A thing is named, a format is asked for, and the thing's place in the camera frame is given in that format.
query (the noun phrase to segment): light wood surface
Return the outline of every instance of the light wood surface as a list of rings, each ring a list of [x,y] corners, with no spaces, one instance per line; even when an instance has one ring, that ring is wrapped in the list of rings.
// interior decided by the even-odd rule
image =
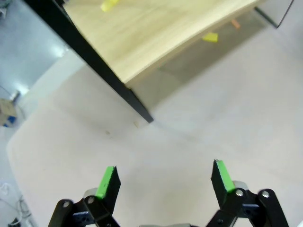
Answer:
[[[103,12],[102,0],[70,0],[64,8],[82,35],[130,87],[134,79],[260,2],[120,0]]]

